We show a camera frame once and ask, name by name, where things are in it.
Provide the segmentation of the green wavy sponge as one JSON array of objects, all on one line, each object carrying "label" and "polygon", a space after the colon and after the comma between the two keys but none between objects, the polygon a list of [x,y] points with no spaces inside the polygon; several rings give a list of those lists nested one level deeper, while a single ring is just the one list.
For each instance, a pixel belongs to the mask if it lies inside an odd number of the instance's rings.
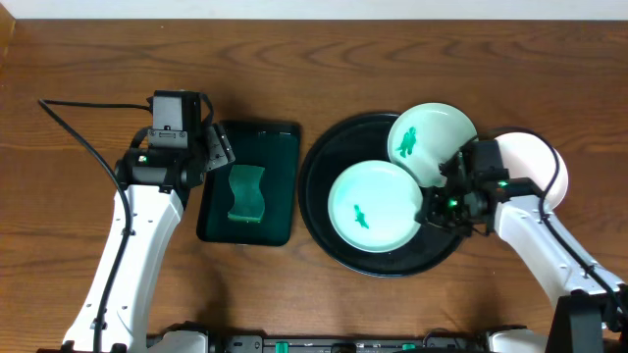
[{"label": "green wavy sponge", "polygon": [[234,196],[234,205],[228,219],[234,222],[260,223],[266,205],[260,184],[265,169],[258,166],[234,165],[228,182]]}]

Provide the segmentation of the white plate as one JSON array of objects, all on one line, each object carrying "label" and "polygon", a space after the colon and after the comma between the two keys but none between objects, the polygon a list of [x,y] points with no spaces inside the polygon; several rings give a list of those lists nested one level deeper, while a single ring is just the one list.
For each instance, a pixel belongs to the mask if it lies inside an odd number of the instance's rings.
[{"label": "white plate", "polygon": [[[555,159],[548,146],[539,138],[524,132],[510,132],[496,138],[503,165],[511,178],[528,177],[541,190],[550,183],[555,173]],[[566,165],[556,153],[559,172],[549,189],[546,203],[555,209],[564,199],[569,184]]]}]

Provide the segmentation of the pale green plate bottom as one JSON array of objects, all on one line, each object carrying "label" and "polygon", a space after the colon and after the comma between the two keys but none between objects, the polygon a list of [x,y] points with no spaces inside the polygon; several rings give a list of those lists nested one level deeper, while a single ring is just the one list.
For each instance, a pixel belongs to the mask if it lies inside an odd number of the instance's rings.
[{"label": "pale green plate bottom", "polygon": [[333,183],[328,215],[340,238],[369,253],[394,251],[421,225],[415,220],[423,194],[404,169],[384,161],[364,161],[344,170]]}]

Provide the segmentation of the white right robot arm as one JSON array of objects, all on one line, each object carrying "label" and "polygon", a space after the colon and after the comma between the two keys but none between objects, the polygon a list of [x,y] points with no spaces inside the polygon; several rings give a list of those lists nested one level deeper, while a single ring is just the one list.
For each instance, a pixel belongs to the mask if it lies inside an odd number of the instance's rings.
[{"label": "white right robot arm", "polygon": [[421,221],[447,230],[483,224],[506,242],[553,309],[548,335],[502,328],[491,352],[624,352],[627,285],[604,268],[554,213],[567,179],[543,138],[511,132],[493,139],[421,141],[417,176],[430,194]]}]

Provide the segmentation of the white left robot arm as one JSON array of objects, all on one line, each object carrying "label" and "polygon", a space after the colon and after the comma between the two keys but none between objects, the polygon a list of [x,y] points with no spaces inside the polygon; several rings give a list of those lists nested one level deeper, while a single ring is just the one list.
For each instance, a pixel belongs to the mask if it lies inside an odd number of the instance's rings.
[{"label": "white left robot arm", "polygon": [[157,90],[142,110],[152,116],[124,156],[110,166],[87,140],[53,111],[40,107],[99,163],[117,193],[110,232],[87,297],[66,332],[62,352],[216,352],[208,329],[185,322],[156,341],[148,317],[163,258],[190,191],[235,155],[215,110],[202,92]]}]

